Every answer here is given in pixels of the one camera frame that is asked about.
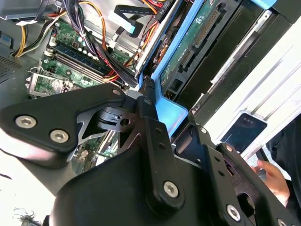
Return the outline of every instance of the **phone screen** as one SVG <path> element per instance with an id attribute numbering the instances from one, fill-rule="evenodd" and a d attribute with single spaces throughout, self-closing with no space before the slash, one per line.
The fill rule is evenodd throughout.
<path id="1" fill-rule="evenodd" d="M 267 123 L 243 113 L 221 139 L 242 153 L 267 127 Z"/>

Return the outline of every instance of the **bolt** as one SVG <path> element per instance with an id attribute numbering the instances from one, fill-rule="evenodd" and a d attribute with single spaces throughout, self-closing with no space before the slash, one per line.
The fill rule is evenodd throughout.
<path id="1" fill-rule="evenodd" d="M 22 116 L 17 117 L 15 122 L 18 127 L 21 127 L 24 129 L 33 128 L 37 124 L 37 121 L 33 117 L 28 116 L 28 115 L 22 115 Z"/>
<path id="2" fill-rule="evenodd" d="M 229 152 L 232 152 L 232 151 L 233 151 L 232 147 L 230 147 L 229 145 L 226 145 L 226 149 L 227 149 Z"/>
<path id="3" fill-rule="evenodd" d="M 227 205 L 227 212 L 233 220 L 235 220 L 236 222 L 240 221 L 240 214 L 234 206 Z"/>
<path id="4" fill-rule="evenodd" d="M 164 191 L 172 198 L 176 198 L 179 195 L 179 190 L 173 182 L 166 181 L 163 188 Z"/>
<path id="5" fill-rule="evenodd" d="M 69 139 L 68 133 L 63 130 L 56 129 L 50 133 L 50 138 L 57 143 L 65 143 Z"/>
<path id="6" fill-rule="evenodd" d="M 118 90 L 116 90 L 116 89 L 113 89 L 113 93 L 116 94 L 116 95 L 118 95 L 118 96 L 121 95 L 121 93 Z"/>
<path id="7" fill-rule="evenodd" d="M 151 101 L 149 99 L 144 98 L 144 102 L 147 103 L 148 105 L 151 105 Z"/>
<path id="8" fill-rule="evenodd" d="M 277 222 L 278 222 L 279 226 L 286 226 L 286 224 L 284 223 L 284 221 L 281 220 L 281 219 L 277 219 Z"/>
<path id="9" fill-rule="evenodd" d="M 206 130 L 205 128 L 203 128 L 203 127 L 201 127 L 201 131 L 202 131 L 203 133 L 207 133 L 207 130 Z"/>

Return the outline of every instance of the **human hand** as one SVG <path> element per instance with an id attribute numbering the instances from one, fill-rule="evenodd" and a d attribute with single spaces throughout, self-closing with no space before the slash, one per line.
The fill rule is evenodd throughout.
<path id="1" fill-rule="evenodd" d="M 258 173 L 261 169 L 266 170 L 267 179 L 264 181 L 265 185 L 279 199 L 279 201 L 286 206 L 290 196 L 290 191 L 281 171 L 273 164 L 260 160 L 257 162 L 256 167 L 251 168 L 255 173 Z"/>

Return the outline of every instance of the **smartphone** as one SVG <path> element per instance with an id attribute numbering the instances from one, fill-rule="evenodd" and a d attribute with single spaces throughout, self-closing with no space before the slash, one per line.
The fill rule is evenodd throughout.
<path id="1" fill-rule="evenodd" d="M 245 111 L 239 112 L 232 123 L 220 135 L 220 141 L 232 145 L 242 153 L 267 127 L 267 123 Z"/>

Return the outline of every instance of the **ventilation grille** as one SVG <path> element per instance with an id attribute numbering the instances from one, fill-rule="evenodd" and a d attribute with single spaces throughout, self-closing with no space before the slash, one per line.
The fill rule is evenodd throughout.
<path id="1" fill-rule="evenodd" d="M 0 56 L 0 78 L 7 76 L 10 72 L 22 68 L 21 65 Z"/>

